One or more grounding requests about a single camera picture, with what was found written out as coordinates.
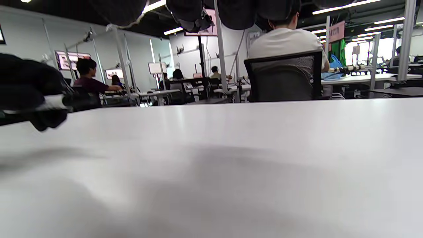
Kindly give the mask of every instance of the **ceiling light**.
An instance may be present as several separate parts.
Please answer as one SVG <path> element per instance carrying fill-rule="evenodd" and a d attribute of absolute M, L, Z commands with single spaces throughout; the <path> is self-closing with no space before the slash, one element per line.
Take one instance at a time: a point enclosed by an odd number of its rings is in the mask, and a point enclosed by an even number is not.
<path fill-rule="evenodd" d="M 172 33 L 178 32 L 178 31 L 182 31 L 182 30 L 184 30 L 182 27 L 178 27 L 178 28 L 173 29 L 173 30 L 168 30 L 168 31 L 164 32 L 163 34 L 169 35 L 169 34 L 172 34 Z"/>
<path fill-rule="evenodd" d="M 363 36 L 371 36 L 371 35 L 377 35 L 377 34 L 382 34 L 382 32 L 377 31 L 377 32 L 370 32 L 370 33 L 366 33 L 366 34 L 360 34 L 357 37 L 363 37 Z"/>
<path fill-rule="evenodd" d="M 363 5 L 363 4 L 367 4 L 367 3 L 379 2 L 379 1 L 382 1 L 382 0 L 366 0 L 366 1 L 361 1 L 361 2 L 357 2 L 357 3 L 351 3 L 351 4 L 348 4 L 348 5 L 342 6 L 342 7 L 335 7 L 335 8 L 328 8 L 328 9 L 323 9 L 323 10 L 319 10 L 319 11 L 314 11 L 313 15 L 325 13 L 325 12 L 329 12 L 329 11 L 341 10 L 341 9 L 359 6 L 359 5 Z"/>
<path fill-rule="evenodd" d="M 382 23 L 387 23 L 387 22 L 396 22 L 396 21 L 401 21 L 401 20 L 404 20 L 404 19 L 405 19 L 405 17 L 399 17 L 399 18 L 389 19 L 389 20 L 385 20 L 385 21 L 375 22 L 375 24 L 382 24 Z"/>
<path fill-rule="evenodd" d="M 318 34 L 318 33 L 323 33 L 323 32 L 326 32 L 326 29 L 323 29 L 323 30 L 315 30 L 315 31 L 312 31 L 311 33 Z"/>
<path fill-rule="evenodd" d="M 373 36 L 363 37 L 363 38 L 356 38 L 356 39 L 353 39 L 352 41 L 359 42 L 359 41 L 370 40 L 370 39 L 373 39 Z"/>
<path fill-rule="evenodd" d="M 390 27 L 393 27 L 393 26 L 394 26 L 394 25 L 384 25 L 384 26 L 378 26 L 378 27 L 367 28 L 367 29 L 364 29 L 364 30 L 365 30 L 365 31 L 379 30 L 379 29 L 390 28 Z"/>
<path fill-rule="evenodd" d="M 166 5 L 166 0 L 160 0 L 156 3 L 152 3 L 152 4 L 150 4 L 150 5 L 148 5 L 144 8 L 143 13 L 146 13 L 148 11 L 151 11 L 153 9 L 159 8 L 159 7 L 164 6 L 164 5 Z"/>

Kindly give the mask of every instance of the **office room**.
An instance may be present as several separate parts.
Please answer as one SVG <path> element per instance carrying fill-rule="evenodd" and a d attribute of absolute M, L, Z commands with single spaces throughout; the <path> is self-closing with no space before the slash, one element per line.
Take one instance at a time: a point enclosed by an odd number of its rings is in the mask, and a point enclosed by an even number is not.
<path fill-rule="evenodd" d="M 421 237 L 420 0 L 0 0 L 8 238 Z"/>

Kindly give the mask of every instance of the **black office chair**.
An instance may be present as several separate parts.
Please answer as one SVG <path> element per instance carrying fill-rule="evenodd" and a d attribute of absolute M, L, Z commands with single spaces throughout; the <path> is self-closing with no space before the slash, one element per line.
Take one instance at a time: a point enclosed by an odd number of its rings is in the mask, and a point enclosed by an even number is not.
<path fill-rule="evenodd" d="M 250 102 L 322 99 L 321 62 L 321 50 L 245 60 Z"/>

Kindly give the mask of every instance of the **maroon shirt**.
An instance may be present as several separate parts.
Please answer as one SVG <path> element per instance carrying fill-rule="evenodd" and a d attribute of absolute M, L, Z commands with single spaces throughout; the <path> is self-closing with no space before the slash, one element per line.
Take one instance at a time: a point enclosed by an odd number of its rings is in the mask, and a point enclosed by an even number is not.
<path fill-rule="evenodd" d="M 89 93 L 104 93 L 109 86 L 93 78 L 81 77 L 77 79 L 74 85 L 81 85 Z"/>

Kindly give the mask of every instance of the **black hair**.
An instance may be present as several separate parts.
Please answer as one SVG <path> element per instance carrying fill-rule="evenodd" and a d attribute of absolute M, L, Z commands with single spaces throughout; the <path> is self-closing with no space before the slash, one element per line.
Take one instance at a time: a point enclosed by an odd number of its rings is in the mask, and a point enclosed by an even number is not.
<path fill-rule="evenodd" d="M 294 16 L 301 11 L 301 0 L 292 0 L 292 8 L 291 12 L 289 13 L 288 17 L 284 20 L 270 20 L 269 22 L 272 23 L 274 26 L 279 25 L 288 25 L 291 23 Z"/>
<path fill-rule="evenodd" d="M 117 83 L 120 83 L 121 80 L 119 78 L 119 76 L 117 75 L 112 75 L 112 85 L 117 85 Z"/>
<path fill-rule="evenodd" d="M 86 75 L 90 72 L 90 69 L 95 69 L 97 63 L 93 59 L 78 59 L 77 70 L 80 75 Z"/>
<path fill-rule="evenodd" d="M 182 74 L 182 71 L 180 69 L 176 69 L 173 72 L 173 78 L 175 78 L 175 79 L 183 79 L 184 78 L 184 75 Z"/>

